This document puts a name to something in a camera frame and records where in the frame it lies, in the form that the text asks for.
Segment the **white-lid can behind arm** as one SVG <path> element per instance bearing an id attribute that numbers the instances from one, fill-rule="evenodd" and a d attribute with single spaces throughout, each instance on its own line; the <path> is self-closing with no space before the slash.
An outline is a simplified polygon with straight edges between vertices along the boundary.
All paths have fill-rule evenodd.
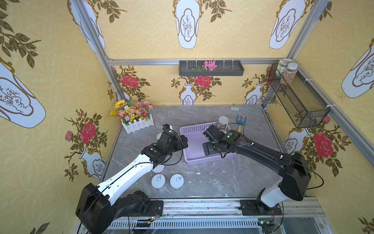
<path id="1" fill-rule="evenodd" d="M 156 141 L 158 141 L 158 140 L 161 138 L 161 135 L 162 135 L 162 133 L 159 133 L 159 134 L 156 136 Z"/>

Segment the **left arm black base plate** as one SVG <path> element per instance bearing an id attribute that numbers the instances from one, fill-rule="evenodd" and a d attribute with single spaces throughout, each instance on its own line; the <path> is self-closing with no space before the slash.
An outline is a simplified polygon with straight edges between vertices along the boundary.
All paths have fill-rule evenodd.
<path id="1" fill-rule="evenodd" d="M 155 215 L 163 215 L 164 202 L 162 200 L 151 200 L 149 208 L 145 208 L 142 212 L 125 214 L 123 217 L 151 217 Z"/>

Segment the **blue yellow label can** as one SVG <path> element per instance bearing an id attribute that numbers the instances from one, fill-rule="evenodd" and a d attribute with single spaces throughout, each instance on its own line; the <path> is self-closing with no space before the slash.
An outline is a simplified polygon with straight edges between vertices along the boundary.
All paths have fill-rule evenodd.
<path id="1" fill-rule="evenodd" d="M 226 130 L 229 123 L 229 119 L 225 116 L 220 116 L 218 119 L 218 128 L 220 130 Z"/>

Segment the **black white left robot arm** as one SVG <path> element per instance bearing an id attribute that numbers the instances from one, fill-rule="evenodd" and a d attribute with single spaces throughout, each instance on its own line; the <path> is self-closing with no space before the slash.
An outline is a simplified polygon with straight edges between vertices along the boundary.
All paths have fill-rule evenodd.
<path id="1" fill-rule="evenodd" d="M 115 219 L 124 215 L 147 213 L 150 198 L 144 192 L 136 191 L 125 198 L 122 194 L 155 167 L 167 166 L 174 152 L 188 147 L 188 139 L 184 135 L 178 135 L 167 124 L 163 128 L 160 139 L 144 147 L 128 166 L 98 185 L 89 183 L 83 188 L 76 216 L 80 226 L 84 226 L 88 233 L 101 234 Z"/>

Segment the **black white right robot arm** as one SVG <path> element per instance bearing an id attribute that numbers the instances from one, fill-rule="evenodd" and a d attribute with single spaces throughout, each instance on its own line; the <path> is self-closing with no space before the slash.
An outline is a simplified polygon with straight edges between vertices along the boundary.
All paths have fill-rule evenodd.
<path id="1" fill-rule="evenodd" d="M 290 155 L 270 149 L 237 131 L 229 130 L 225 133 L 215 125 L 205 130 L 204 136 L 212 144 L 213 150 L 220 153 L 222 157 L 226 153 L 246 156 L 281 177 L 275 185 L 262 189 L 255 201 L 257 209 L 262 208 L 268 211 L 285 200 L 302 201 L 304 199 L 311 180 L 311 171 L 303 155 L 299 153 Z"/>

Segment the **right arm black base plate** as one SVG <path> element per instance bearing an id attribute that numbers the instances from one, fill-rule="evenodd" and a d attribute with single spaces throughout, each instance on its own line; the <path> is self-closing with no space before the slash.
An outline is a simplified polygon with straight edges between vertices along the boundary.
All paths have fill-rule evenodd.
<path id="1" fill-rule="evenodd" d="M 277 204 L 273 208 L 269 208 L 261 201 L 256 201 L 253 199 L 242 199 L 240 200 L 239 210 L 241 210 L 242 215 L 283 215 L 282 208 Z"/>

